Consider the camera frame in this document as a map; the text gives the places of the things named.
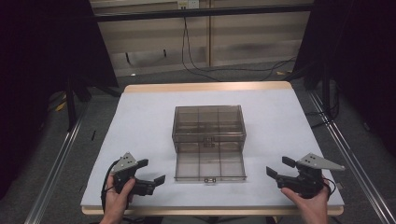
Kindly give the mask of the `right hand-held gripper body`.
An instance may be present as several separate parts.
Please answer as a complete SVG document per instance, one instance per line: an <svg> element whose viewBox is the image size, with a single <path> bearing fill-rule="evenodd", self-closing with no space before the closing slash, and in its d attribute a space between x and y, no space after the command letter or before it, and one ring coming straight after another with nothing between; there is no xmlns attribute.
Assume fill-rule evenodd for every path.
<svg viewBox="0 0 396 224"><path fill-rule="evenodd" d="M324 159L314 153L308 153L296 161L298 175L295 177L277 174L277 186L288 188L304 199L315 197L325 186L322 170L345 171L344 165Z"/></svg>

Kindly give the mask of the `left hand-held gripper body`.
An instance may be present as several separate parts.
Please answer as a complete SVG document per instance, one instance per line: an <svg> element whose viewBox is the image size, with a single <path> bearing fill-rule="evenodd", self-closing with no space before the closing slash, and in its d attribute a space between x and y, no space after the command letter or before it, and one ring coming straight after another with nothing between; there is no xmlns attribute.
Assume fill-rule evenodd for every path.
<svg viewBox="0 0 396 224"><path fill-rule="evenodd" d="M112 168L113 186L120 193L124 185L134 176L138 162L130 152L126 152Z"/></svg>

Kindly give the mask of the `white wall outlet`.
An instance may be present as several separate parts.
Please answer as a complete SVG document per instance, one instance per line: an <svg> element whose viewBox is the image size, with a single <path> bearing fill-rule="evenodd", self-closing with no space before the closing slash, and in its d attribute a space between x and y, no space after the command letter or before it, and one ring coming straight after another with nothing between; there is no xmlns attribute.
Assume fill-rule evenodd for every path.
<svg viewBox="0 0 396 224"><path fill-rule="evenodd" d="M199 7L199 0L177 0L178 9L197 9Z"/></svg>

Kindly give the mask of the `metal floor rail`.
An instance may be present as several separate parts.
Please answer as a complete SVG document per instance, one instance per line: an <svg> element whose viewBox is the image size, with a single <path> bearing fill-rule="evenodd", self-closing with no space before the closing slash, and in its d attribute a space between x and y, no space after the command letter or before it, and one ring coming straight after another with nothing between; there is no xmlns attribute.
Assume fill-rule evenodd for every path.
<svg viewBox="0 0 396 224"><path fill-rule="evenodd" d="M311 101L313 102L316 110L319 111L319 106L321 105L319 96L314 91L309 91L308 95L311 98ZM385 199L382 197L369 176L364 171L363 167L355 156L347 140L342 135L342 132L337 127L336 123L334 122L331 125L325 126L328 129L330 135L332 136L332 139L334 140L341 154L343 155L349 167L349 170L355 176L366 198L368 199L371 206L374 208L381 223L396 224L396 216L392 214Z"/></svg>
<svg viewBox="0 0 396 224"><path fill-rule="evenodd" d="M71 130L67 132L67 135L63 141L60 151L56 157L56 160L51 166L50 172L46 178L46 181L41 188L35 202L24 221L24 224L40 224L42 217L45 214L47 206L50 202L50 198L59 180L60 174L64 168L64 164L67 160L68 154L74 145L75 139L78 135L82 120L86 115L86 111L89 107L89 103L85 103L81 107L81 111L77 116L77 121L72 126Z"/></svg>

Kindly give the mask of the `person's left hand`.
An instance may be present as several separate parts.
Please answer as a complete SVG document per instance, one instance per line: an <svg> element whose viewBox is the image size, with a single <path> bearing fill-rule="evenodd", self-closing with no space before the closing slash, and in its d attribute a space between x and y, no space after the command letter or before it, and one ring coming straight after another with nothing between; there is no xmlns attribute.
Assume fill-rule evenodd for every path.
<svg viewBox="0 0 396 224"><path fill-rule="evenodd" d="M127 203L131 201L129 193L133 189L135 180L129 179L123 186L120 193L117 193L112 187L114 178L110 175L106 181L106 206L102 220L99 224L121 224Z"/></svg>

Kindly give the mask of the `black horizontal bar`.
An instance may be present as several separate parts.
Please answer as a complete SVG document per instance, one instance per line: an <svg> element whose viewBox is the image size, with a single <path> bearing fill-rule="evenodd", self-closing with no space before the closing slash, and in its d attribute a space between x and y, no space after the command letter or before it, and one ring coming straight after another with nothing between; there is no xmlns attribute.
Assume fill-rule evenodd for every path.
<svg viewBox="0 0 396 224"><path fill-rule="evenodd" d="M267 14L267 13L289 13L305 12L314 9L313 4L299 5L275 5L260 7L216 7L201 9L176 9L165 11L150 11L136 13L106 13L95 14L92 16L93 21L142 21L157 19L175 19L188 17L208 17L208 16L228 16L228 15L245 15L245 14Z"/></svg>

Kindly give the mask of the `dark curtain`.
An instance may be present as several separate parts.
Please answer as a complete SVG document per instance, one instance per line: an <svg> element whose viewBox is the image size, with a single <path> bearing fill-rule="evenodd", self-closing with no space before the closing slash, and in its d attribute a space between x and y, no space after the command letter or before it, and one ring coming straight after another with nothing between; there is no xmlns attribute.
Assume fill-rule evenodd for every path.
<svg viewBox="0 0 396 224"><path fill-rule="evenodd" d="M294 69L332 77L396 157L396 0L313 0Z"/></svg>
<svg viewBox="0 0 396 224"><path fill-rule="evenodd" d="M0 0L0 200L35 147L53 93L116 87L90 0Z"/></svg>

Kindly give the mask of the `black stand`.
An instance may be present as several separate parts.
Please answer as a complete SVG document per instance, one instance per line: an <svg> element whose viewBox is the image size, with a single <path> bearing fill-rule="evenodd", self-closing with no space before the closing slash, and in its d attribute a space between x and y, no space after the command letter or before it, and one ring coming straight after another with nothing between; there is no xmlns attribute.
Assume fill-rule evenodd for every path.
<svg viewBox="0 0 396 224"><path fill-rule="evenodd" d="M69 132L72 131L78 122L75 107L75 96L77 96L81 102L89 102L92 98L92 95L88 90L89 86L95 87L113 97L120 97L120 93L118 91L112 90L110 87L92 78L87 76L68 76L65 82L65 96L68 112L67 131Z"/></svg>
<svg viewBox="0 0 396 224"><path fill-rule="evenodd" d="M287 75L284 80L293 81L299 78L304 80L304 88L307 91L313 91L317 86L320 86L321 89L321 96L319 97L321 105L319 106L319 111L309 112L308 116L319 115L323 118L323 121L312 125L312 128L334 123L339 113L339 90L331 90L329 66L320 60L308 62L301 68L294 66L291 73Z"/></svg>

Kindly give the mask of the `clear brown drawer cabinet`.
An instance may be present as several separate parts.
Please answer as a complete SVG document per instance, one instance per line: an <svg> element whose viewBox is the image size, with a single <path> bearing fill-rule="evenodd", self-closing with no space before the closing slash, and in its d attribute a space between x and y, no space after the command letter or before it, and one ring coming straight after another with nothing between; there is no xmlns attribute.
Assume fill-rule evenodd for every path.
<svg viewBox="0 0 396 224"><path fill-rule="evenodd" d="M240 105L175 108L172 139L176 153L241 153L246 138Z"/></svg>

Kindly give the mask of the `person's right hand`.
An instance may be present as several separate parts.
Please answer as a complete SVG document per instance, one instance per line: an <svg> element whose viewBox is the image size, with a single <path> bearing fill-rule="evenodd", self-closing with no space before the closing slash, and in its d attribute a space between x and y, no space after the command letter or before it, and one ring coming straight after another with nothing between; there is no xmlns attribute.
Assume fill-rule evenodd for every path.
<svg viewBox="0 0 396 224"><path fill-rule="evenodd" d="M282 188L280 191L298 207L305 224L329 224L329 190L326 187L311 199L304 199L288 188Z"/></svg>

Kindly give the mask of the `clear brown divided drawer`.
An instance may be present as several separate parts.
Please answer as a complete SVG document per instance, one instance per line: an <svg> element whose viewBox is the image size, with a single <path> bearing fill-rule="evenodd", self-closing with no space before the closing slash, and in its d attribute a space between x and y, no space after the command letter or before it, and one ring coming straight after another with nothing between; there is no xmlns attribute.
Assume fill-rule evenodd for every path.
<svg viewBox="0 0 396 224"><path fill-rule="evenodd" d="M209 184L247 179L241 143L180 143L176 150L176 181Z"/></svg>

